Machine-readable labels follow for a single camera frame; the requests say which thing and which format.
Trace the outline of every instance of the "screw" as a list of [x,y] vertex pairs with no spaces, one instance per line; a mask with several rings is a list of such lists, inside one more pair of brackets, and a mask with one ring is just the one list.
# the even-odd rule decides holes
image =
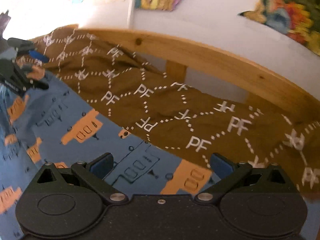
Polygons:
[[200,193],[197,197],[199,200],[202,201],[209,201],[213,198],[213,196],[210,193]]
[[125,194],[122,194],[122,193],[113,193],[111,196],[110,196],[110,199],[112,201],[123,201],[125,199]]
[[158,200],[158,204],[165,204],[165,203],[166,203],[166,201],[164,199],[159,199]]

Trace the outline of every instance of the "brown blanket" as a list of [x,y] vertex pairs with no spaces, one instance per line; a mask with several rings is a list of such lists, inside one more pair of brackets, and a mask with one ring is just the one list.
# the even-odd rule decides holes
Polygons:
[[36,44],[50,58],[43,67],[153,145],[207,168],[214,152],[253,167],[279,163],[303,194],[319,191],[318,120],[296,122],[287,113],[203,94],[87,31],[59,28]]

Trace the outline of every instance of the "orange patch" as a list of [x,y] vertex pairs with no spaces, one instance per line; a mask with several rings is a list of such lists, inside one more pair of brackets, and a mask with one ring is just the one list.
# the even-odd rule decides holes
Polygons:
[[22,194],[21,189],[18,187],[14,191],[12,187],[8,187],[0,192],[0,214],[7,211]]
[[68,167],[64,162],[62,162],[62,163],[55,163],[54,165],[56,165],[56,167],[57,167],[58,169],[67,168],[67,167]]
[[66,145],[72,139],[76,139],[79,143],[83,143],[85,140],[95,135],[103,125],[103,123],[96,118],[98,114],[98,111],[92,109],[77,121],[71,130],[61,138],[62,144]]
[[39,160],[41,160],[41,156],[39,153],[39,145],[41,143],[41,138],[37,137],[36,143],[27,150],[27,154],[30,156],[33,163],[37,163]]
[[36,65],[32,66],[32,72],[27,74],[27,78],[40,80],[44,77],[45,71],[44,68],[40,68]]
[[122,129],[121,132],[118,134],[118,136],[121,138],[121,139],[125,139],[127,138],[131,133],[128,132],[126,129]]
[[14,144],[17,141],[18,139],[15,134],[9,134],[6,138],[4,138],[4,146],[7,146],[8,144]]
[[161,191],[161,194],[176,194],[179,189],[182,189],[195,195],[207,183],[211,174],[211,170],[182,160],[174,172],[172,180],[167,182],[164,189]]
[[26,108],[26,104],[28,102],[29,96],[26,95],[24,100],[21,97],[17,97],[12,106],[7,109],[7,112],[10,117],[10,123],[13,123],[15,120],[19,118],[19,116],[23,113]]

